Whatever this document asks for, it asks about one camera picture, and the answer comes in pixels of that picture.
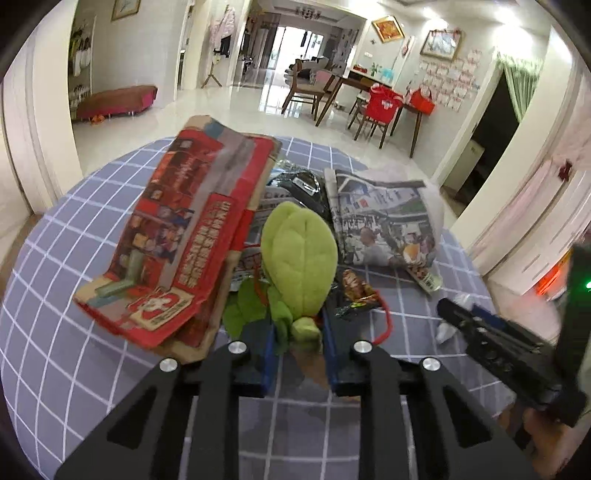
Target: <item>blue checkered tablecloth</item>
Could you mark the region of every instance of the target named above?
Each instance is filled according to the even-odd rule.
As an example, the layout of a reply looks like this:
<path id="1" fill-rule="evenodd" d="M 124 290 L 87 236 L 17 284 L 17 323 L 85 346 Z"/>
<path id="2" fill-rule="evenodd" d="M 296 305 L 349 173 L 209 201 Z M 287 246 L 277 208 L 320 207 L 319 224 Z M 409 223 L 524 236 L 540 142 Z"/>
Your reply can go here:
<path id="1" fill-rule="evenodd" d="M 365 169 L 336 148 L 297 138 L 280 140 L 289 160 L 312 170 Z M 47 479 L 158 361 L 97 326 L 72 302 L 72 294 L 106 271 L 132 208 L 171 141 L 158 140 L 130 152 L 69 191 L 29 235 L 9 280 L 0 313 L 2 384 L 22 449 Z M 511 393 L 463 353 L 461 338 L 442 346 L 434 341 L 439 298 L 466 292 L 493 310 L 489 293 L 448 231 L 434 268 L 444 288 L 432 298 L 403 271 L 360 271 L 392 312 L 394 333 L 382 346 L 411 361 L 440 358 L 496 415 Z M 373 339 L 384 331 L 385 315 L 374 310 L 359 325 L 360 335 Z M 217 345 L 227 341 L 220 332 Z M 290 355 L 280 360 L 279 368 L 268 398 L 241 399 L 241 480 L 357 478 L 359 405 L 334 398 L 304 378 Z M 410 428 L 407 435 L 413 466 Z"/>

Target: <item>red gift bag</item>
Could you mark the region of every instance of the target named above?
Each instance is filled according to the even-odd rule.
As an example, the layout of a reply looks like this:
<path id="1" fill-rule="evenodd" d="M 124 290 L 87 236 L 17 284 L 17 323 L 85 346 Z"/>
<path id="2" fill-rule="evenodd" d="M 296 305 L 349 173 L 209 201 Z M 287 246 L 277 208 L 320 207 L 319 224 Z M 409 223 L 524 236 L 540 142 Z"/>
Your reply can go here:
<path id="1" fill-rule="evenodd" d="M 410 105 L 415 107 L 419 112 L 422 112 L 426 115 L 431 115 L 433 109 L 435 108 L 435 103 L 433 103 L 433 95 L 431 94 L 431 90 L 429 90 L 429 98 L 425 98 L 421 93 L 421 89 L 417 89 L 413 92 L 410 97 Z"/>
<path id="2" fill-rule="evenodd" d="M 402 105 L 402 96 L 377 83 L 371 87 L 370 94 L 365 115 L 378 122 L 389 124 Z"/>

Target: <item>stuffed toy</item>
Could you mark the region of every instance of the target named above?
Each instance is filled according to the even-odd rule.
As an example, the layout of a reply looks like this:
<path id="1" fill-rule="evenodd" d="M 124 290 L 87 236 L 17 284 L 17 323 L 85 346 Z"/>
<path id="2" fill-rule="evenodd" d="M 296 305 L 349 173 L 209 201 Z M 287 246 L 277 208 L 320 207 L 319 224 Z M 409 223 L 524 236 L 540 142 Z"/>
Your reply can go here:
<path id="1" fill-rule="evenodd" d="M 314 319 L 329 294 L 337 267 L 337 246 L 330 228 L 312 210 L 284 202 L 265 222 L 261 254 L 270 282 L 265 292 L 279 350 L 286 351 L 290 339 L 303 348 L 319 349 L 322 334 Z M 244 281 L 238 295 L 226 305 L 223 321 L 232 338 L 239 336 L 247 322 L 265 316 L 254 282 Z"/>

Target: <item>pink bench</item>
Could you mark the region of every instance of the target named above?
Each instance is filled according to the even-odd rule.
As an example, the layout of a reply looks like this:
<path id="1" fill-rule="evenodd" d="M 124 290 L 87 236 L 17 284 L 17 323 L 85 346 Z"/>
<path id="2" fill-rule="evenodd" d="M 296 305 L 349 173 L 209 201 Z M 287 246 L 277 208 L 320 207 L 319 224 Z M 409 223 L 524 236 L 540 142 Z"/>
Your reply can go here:
<path id="1" fill-rule="evenodd" d="M 158 88 L 154 85 L 139 85 L 94 93 L 78 105 L 76 118 L 84 120 L 96 115 L 143 112 L 154 103 L 157 93 Z"/>

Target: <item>framed painting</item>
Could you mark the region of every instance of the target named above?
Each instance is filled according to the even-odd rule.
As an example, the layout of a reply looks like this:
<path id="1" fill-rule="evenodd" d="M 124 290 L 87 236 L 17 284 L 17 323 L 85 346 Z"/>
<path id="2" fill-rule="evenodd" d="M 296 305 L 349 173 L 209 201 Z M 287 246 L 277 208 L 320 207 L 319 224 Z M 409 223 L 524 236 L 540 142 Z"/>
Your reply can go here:
<path id="1" fill-rule="evenodd" d="M 400 28 L 398 21 L 392 15 L 380 18 L 379 20 L 374 20 L 372 24 L 374 25 L 382 43 L 404 38 L 402 28 Z"/>
<path id="2" fill-rule="evenodd" d="M 139 12 L 139 5 L 142 0 L 115 0 L 111 21 L 119 20 Z"/>
<path id="3" fill-rule="evenodd" d="M 454 61 L 462 44 L 462 38 L 461 30 L 431 30 L 425 38 L 421 55 Z"/>

